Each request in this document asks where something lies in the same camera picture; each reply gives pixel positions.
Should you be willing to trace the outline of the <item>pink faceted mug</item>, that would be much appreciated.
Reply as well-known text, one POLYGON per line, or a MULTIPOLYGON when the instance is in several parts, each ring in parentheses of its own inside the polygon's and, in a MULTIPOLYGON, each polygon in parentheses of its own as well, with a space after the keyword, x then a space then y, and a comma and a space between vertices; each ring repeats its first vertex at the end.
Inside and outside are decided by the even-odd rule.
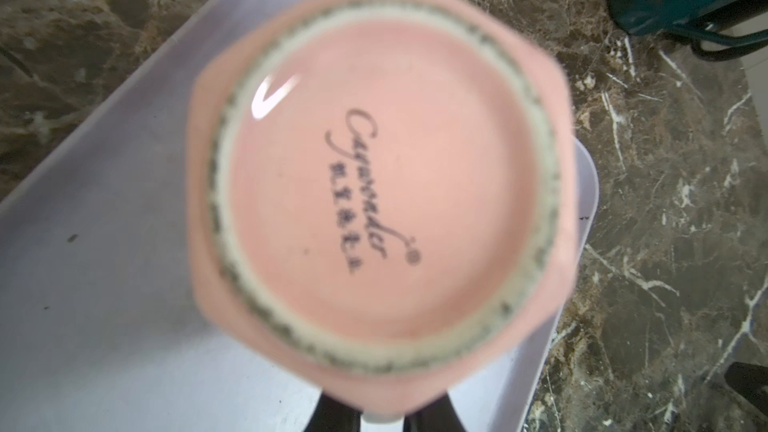
POLYGON ((336 400, 403 416, 565 302, 569 85, 464 0, 302 0, 198 76, 187 231, 202 314, 336 400))

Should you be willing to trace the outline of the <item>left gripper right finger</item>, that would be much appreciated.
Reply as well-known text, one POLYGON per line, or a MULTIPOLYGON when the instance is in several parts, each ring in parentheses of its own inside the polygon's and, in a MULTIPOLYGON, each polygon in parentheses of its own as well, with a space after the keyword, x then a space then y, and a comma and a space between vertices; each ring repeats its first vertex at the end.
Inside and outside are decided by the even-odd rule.
POLYGON ((465 432, 448 394, 404 417, 404 432, 465 432))

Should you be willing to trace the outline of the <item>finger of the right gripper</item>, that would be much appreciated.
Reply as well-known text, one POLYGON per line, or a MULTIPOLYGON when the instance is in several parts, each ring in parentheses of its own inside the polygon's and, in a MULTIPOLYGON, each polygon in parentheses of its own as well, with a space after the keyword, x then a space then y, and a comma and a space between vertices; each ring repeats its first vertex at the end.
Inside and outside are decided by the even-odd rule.
POLYGON ((745 399, 767 398, 767 367, 733 362, 724 374, 726 384, 745 399))

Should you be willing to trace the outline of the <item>black mug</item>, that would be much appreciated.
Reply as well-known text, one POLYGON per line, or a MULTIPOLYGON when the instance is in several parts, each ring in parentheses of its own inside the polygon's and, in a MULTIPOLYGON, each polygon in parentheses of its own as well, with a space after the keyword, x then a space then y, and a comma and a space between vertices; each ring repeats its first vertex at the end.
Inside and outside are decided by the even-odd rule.
MULTIPOLYGON (((737 32, 737 26, 746 23, 767 12, 767 0, 736 0, 714 10, 694 22, 694 25, 708 32, 715 32, 726 37, 739 38, 752 35, 752 32, 737 32)), ((693 39, 690 48, 693 54, 704 61, 724 62, 741 59, 767 46, 767 26, 759 26, 755 31, 761 40, 747 45, 718 44, 693 39)))

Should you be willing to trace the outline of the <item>lavender plastic tray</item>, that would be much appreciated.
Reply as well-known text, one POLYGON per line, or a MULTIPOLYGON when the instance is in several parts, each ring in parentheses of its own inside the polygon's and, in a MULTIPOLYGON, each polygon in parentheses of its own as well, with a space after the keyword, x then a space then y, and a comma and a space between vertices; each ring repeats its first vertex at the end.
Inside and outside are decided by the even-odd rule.
MULTIPOLYGON (((186 197, 198 76, 300 1, 211 0, 2 202, 3 430, 304 431, 325 392, 198 307, 186 197)), ((598 192, 573 137, 579 261, 598 192)), ((563 304, 443 393, 466 431, 521 429, 563 304)))

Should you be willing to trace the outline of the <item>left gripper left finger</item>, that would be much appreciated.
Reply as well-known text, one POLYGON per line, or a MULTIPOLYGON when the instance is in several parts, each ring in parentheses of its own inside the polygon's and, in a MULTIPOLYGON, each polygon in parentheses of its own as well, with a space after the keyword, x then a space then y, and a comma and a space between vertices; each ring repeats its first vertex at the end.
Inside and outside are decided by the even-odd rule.
POLYGON ((359 432, 361 412, 323 393, 304 432, 359 432))

